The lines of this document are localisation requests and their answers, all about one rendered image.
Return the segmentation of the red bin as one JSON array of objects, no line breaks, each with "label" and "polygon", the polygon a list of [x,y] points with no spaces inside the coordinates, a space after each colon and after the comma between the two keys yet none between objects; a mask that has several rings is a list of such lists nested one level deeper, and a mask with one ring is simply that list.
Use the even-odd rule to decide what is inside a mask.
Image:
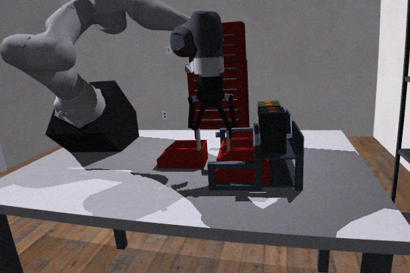
[{"label": "red bin", "polygon": [[201,169],[208,160],[207,140],[200,140],[197,151],[196,140],[173,142],[158,158],[160,169]]},{"label": "red bin", "polygon": [[[217,161],[255,161],[254,149],[229,150]],[[217,183],[254,183],[254,169],[215,169]],[[262,185],[270,185],[270,160],[262,160]]]},{"label": "red bin", "polygon": [[[231,133],[231,139],[253,139],[253,130],[234,130]],[[220,149],[226,145],[226,138],[222,140]]]},{"label": "red bin", "polygon": [[[253,143],[253,139],[232,139],[230,141],[230,150],[254,149]],[[227,145],[224,145],[219,151],[217,160],[227,152],[229,152],[227,150]]]}]

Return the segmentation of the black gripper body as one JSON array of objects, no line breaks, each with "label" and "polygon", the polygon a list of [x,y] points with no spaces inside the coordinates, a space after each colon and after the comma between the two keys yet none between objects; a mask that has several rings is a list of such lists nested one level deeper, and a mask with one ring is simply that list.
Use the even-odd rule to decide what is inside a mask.
[{"label": "black gripper body", "polygon": [[216,96],[218,102],[221,103],[224,98],[222,85],[222,76],[213,77],[198,77],[197,78],[198,93],[197,99],[202,103],[205,96],[208,97],[206,107],[216,107],[212,97]]}]

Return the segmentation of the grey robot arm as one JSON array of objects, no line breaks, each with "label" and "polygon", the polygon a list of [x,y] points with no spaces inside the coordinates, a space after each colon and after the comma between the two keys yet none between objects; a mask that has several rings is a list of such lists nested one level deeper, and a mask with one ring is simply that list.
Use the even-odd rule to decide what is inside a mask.
[{"label": "grey robot arm", "polygon": [[185,66],[186,73],[213,77],[224,72],[224,39],[221,19],[216,12],[195,11],[188,17],[160,0],[92,1],[94,5],[89,0],[69,1],[47,19],[46,32],[11,35],[0,45],[1,57],[6,63],[57,96],[54,116],[82,128],[102,115],[106,104],[100,89],[80,77],[73,68],[74,42],[95,23],[95,27],[105,33],[121,33],[127,28],[126,12],[144,28],[172,31],[173,53],[183,58],[194,57],[194,61]]}]

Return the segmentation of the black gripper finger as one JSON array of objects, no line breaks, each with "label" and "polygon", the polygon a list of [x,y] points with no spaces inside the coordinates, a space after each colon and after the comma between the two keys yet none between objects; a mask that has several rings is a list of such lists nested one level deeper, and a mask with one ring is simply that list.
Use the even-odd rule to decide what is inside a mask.
[{"label": "black gripper finger", "polygon": [[[222,120],[226,126],[226,145],[227,145],[227,150],[230,150],[230,139],[231,139],[231,128],[235,128],[236,127],[236,116],[234,113],[234,106],[233,106],[233,94],[224,94],[224,97],[226,98],[226,101],[228,102],[228,107],[230,110],[230,117],[231,117],[231,121],[232,123],[229,122],[226,113],[222,107],[222,104],[218,102],[218,99],[216,96],[213,96],[212,99],[217,107],[217,110],[219,111]],[[220,105],[219,105],[220,104]]]},{"label": "black gripper finger", "polygon": [[196,101],[197,97],[196,95],[194,96],[189,96],[188,97],[188,102],[190,104],[189,106],[189,117],[188,117],[188,128],[192,128],[194,129],[194,134],[195,134],[195,139],[196,139],[196,143],[197,143],[197,151],[199,151],[201,149],[201,142],[200,142],[200,122],[202,120],[205,108],[206,108],[206,103],[208,100],[208,97],[205,96],[203,101],[202,101],[202,105],[200,107],[200,111],[196,120],[196,123],[194,124],[194,106],[195,106],[195,101]]}]

